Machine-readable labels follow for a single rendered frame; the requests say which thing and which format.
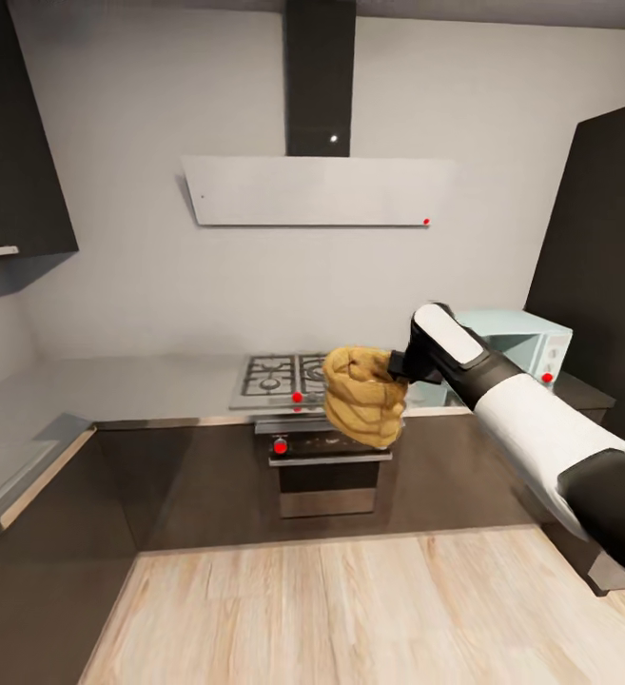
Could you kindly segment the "popcorn bag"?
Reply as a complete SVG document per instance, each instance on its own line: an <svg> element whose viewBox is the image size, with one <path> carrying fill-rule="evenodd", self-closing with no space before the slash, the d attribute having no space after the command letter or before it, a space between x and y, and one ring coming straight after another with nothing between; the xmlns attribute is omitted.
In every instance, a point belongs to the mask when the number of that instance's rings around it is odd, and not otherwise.
<svg viewBox="0 0 625 685"><path fill-rule="evenodd" d="M399 435L410 382L387 372L389 359L386 348L345 345L329 350L322 366L328 421L347 437L376 448Z"/></svg>

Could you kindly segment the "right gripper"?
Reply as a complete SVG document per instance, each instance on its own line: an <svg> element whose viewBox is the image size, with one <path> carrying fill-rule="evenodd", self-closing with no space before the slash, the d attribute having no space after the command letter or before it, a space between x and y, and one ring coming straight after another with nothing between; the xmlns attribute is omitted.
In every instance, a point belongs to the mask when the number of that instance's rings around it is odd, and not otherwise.
<svg viewBox="0 0 625 685"><path fill-rule="evenodd" d="M390 348L390 359L387 372L394 378L400 376L410 382L420 381L440 385L445 382L441 373L433 365L421 366L415 364L405 349Z"/></svg>

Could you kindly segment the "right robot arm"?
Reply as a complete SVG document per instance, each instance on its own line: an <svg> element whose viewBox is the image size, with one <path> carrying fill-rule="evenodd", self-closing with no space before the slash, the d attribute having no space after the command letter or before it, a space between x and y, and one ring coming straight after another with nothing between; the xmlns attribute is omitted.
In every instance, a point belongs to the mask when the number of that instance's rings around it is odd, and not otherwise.
<svg viewBox="0 0 625 685"><path fill-rule="evenodd" d="M387 372L447 382L562 526L625 572L625 441L577 412L443 303L418 307Z"/></svg>

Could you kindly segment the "microwave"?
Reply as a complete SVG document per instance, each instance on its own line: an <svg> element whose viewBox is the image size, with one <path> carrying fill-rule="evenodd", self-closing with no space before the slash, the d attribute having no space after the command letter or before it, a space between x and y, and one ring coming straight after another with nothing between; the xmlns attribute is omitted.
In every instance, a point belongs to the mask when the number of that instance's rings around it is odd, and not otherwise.
<svg viewBox="0 0 625 685"><path fill-rule="evenodd" d="M484 340L538 382L554 381L572 339L572 329L521 309L456 311L456 321L472 326Z"/></svg>

